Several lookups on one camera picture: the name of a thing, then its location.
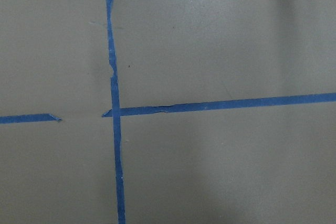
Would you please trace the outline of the short blue tape piece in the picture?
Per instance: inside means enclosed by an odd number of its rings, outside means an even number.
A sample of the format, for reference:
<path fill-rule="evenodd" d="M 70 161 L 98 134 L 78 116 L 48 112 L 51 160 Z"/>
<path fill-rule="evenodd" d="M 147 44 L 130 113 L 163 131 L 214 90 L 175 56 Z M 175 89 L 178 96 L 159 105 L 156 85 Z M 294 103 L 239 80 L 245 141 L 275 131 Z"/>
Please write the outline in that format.
<path fill-rule="evenodd" d="M 60 122 L 62 121 L 62 119 L 48 113 L 1 116 L 1 124 L 47 122 L 47 121 Z"/>

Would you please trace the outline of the vertical blue tape strip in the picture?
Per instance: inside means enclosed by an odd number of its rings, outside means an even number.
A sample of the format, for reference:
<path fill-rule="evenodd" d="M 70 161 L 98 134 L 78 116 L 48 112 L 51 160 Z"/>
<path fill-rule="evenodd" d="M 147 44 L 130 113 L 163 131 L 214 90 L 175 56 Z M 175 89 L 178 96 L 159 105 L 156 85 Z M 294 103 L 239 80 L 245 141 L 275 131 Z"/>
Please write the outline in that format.
<path fill-rule="evenodd" d="M 121 109 L 118 85 L 117 57 L 115 53 L 114 37 L 112 29 L 112 6 L 113 0 L 106 0 L 107 9 L 107 34 L 108 34 L 108 53 L 109 65 L 113 71 L 111 82 L 111 105 L 113 117 L 113 139 L 114 139 L 114 163 L 116 174 L 116 196 L 118 223 L 126 223 L 125 218 L 125 200 L 124 200 L 124 182 L 121 158 Z"/>

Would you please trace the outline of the horizontal blue tape strip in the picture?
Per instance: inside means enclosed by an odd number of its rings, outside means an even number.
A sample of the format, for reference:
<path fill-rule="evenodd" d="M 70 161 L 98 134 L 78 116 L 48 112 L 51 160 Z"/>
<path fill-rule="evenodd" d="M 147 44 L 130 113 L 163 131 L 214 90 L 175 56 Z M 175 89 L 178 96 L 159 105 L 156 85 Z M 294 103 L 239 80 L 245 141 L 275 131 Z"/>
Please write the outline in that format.
<path fill-rule="evenodd" d="M 121 116 L 335 102 L 335 93 L 121 108 Z"/>

